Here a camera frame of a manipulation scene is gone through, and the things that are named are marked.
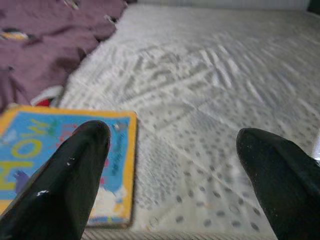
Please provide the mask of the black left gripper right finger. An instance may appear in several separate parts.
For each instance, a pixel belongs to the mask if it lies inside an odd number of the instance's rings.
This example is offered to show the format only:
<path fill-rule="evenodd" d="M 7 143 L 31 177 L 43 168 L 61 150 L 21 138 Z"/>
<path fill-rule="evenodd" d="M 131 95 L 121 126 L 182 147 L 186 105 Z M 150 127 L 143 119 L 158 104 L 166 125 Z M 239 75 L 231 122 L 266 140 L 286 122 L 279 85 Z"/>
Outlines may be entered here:
<path fill-rule="evenodd" d="M 320 167 L 294 142 L 242 128 L 236 151 L 279 240 L 320 238 Z"/>

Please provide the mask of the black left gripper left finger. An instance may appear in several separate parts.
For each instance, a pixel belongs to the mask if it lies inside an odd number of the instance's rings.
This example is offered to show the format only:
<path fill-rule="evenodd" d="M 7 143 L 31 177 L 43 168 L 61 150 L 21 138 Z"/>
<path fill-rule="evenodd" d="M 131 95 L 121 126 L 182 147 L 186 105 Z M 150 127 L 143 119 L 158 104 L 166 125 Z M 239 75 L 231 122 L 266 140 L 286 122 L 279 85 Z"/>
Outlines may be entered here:
<path fill-rule="evenodd" d="M 111 132 L 81 124 L 37 170 L 0 218 L 3 240 L 79 240 L 97 196 Z"/>

